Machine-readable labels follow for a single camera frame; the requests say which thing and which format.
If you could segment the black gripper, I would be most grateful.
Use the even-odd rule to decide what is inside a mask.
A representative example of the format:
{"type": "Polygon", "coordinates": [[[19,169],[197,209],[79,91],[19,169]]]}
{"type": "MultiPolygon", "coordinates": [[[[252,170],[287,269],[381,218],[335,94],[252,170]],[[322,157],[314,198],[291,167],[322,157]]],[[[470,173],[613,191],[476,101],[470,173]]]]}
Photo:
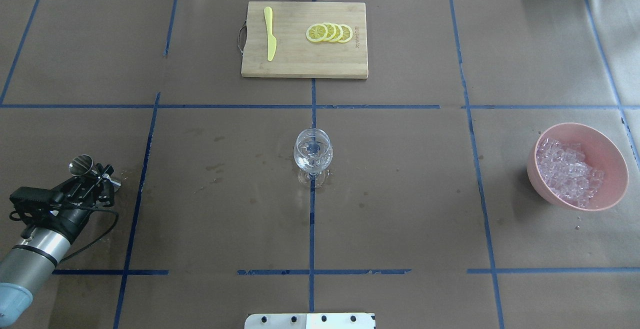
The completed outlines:
{"type": "Polygon", "coordinates": [[[94,174],[73,176],[54,188],[61,193],[60,203],[54,204],[47,219],[47,229],[63,237],[78,237],[93,213],[115,215],[114,168],[96,163],[94,174]]]}

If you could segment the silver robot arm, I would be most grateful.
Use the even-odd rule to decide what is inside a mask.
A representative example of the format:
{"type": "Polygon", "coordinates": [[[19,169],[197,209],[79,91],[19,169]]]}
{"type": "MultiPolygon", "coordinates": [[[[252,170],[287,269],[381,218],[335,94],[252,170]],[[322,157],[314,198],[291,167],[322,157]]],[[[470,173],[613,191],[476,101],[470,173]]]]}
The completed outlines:
{"type": "Polygon", "coordinates": [[[73,258],[71,245],[93,213],[114,214],[121,181],[112,165],[70,164],[71,178],[53,188],[19,187],[10,194],[10,220],[22,222],[22,240],[1,261],[1,326],[16,322],[57,266],[73,258]]]}

